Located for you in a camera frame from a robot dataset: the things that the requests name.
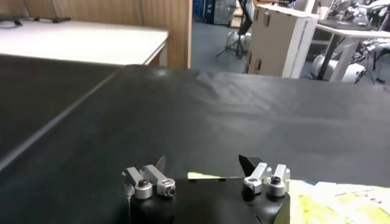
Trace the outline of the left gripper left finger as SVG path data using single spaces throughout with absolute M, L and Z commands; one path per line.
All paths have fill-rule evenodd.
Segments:
M 121 172 L 124 196 L 139 200 L 150 199 L 154 194 L 164 198 L 175 197 L 176 181 L 163 173 L 165 163 L 165 157 L 162 156 L 156 165 L 148 164 L 140 169 L 125 168 Z

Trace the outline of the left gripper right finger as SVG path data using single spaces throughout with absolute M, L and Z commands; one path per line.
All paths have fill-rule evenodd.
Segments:
M 243 178 L 244 197 L 266 194 L 270 197 L 284 197 L 289 192 L 291 171 L 285 164 L 278 164 L 273 170 L 259 158 L 238 156 L 245 177 Z

